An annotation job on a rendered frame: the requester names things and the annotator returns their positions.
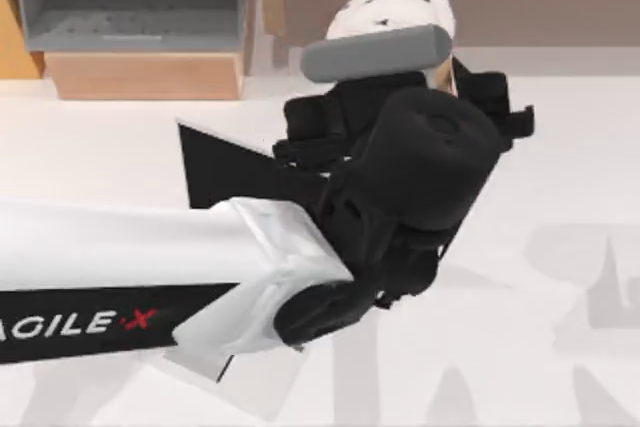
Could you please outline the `pale grey rounded box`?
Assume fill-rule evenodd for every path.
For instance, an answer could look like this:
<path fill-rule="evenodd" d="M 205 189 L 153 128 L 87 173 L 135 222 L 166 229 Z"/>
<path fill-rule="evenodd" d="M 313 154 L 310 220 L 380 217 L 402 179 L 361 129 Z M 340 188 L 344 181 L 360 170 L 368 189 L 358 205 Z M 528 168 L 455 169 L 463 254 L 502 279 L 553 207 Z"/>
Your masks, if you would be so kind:
<path fill-rule="evenodd" d="M 300 69 L 314 83 L 332 83 L 431 69 L 451 54 L 452 38 L 437 25 L 324 39 L 303 49 Z"/>

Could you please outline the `pale wooden drawer front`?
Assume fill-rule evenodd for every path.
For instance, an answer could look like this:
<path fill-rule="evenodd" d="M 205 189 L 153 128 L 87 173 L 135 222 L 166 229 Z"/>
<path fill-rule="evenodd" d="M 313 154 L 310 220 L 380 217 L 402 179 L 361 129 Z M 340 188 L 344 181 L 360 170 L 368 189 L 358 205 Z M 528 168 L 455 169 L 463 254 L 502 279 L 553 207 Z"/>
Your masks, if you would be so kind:
<path fill-rule="evenodd" d="M 245 62 L 238 53 L 47 52 L 63 100 L 236 100 Z"/>

